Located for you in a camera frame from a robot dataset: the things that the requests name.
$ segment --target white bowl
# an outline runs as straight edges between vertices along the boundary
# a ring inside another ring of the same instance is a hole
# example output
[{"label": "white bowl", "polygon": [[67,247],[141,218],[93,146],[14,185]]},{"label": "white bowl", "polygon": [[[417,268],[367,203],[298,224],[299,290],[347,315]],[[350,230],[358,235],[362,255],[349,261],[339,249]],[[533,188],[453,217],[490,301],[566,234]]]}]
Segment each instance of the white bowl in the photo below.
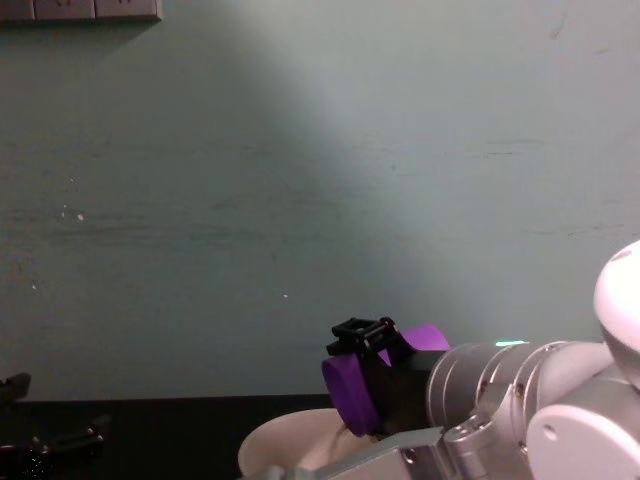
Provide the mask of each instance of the white bowl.
[{"label": "white bowl", "polygon": [[262,424],[240,446],[238,465],[244,476],[270,465],[316,470],[371,445],[344,426],[333,408],[303,410]]}]

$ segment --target green indicator light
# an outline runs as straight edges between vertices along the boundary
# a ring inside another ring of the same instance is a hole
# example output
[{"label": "green indicator light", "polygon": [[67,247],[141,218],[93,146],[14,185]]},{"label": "green indicator light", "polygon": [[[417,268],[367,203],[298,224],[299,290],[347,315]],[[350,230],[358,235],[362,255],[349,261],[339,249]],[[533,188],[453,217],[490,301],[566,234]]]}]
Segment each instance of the green indicator light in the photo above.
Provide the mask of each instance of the green indicator light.
[{"label": "green indicator light", "polygon": [[505,340],[501,342],[496,342],[496,347],[509,347],[511,345],[522,345],[524,342],[522,340]]}]

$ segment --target electrical outlet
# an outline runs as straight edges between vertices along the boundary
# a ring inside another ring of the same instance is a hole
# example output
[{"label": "electrical outlet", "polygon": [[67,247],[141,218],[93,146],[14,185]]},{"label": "electrical outlet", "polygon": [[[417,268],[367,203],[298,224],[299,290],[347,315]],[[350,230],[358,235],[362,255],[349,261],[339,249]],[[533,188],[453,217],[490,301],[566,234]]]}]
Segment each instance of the electrical outlet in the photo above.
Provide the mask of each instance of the electrical outlet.
[{"label": "electrical outlet", "polygon": [[162,18],[161,0],[95,0],[97,18]]},{"label": "electrical outlet", "polygon": [[33,0],[0,0],[0,23],[35,19]]},{"label": "electrical outlet", "polygon": [[35,0],[36,20],[93,19],[96,17],[93,2],[94,0]]}]

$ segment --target wall socket panel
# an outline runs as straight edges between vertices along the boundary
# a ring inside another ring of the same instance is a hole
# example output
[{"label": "wall socket panel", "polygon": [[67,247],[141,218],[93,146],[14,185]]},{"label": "wall socket panel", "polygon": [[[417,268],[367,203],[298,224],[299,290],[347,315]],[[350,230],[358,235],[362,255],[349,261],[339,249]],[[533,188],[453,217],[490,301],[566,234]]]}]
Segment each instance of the wall socket panel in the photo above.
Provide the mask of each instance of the wall socket panel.
[{"label": "wall socket panel", "polygon": [[162,19],[162,0],[0,0],[0,25]]}]

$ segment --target pale green wall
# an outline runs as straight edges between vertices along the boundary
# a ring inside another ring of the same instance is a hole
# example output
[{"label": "pale green wall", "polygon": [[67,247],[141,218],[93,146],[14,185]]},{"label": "pale green wall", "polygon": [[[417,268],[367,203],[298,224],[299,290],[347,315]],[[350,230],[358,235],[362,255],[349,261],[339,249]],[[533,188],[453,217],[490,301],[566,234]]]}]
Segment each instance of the pale green wall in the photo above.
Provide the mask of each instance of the pale green wall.
[{"label": "pale green wall", "polygon": [[303,393],[353,315],[597,338],[640,232],[636,4],[166,0],[2,32],[0,373]]}]

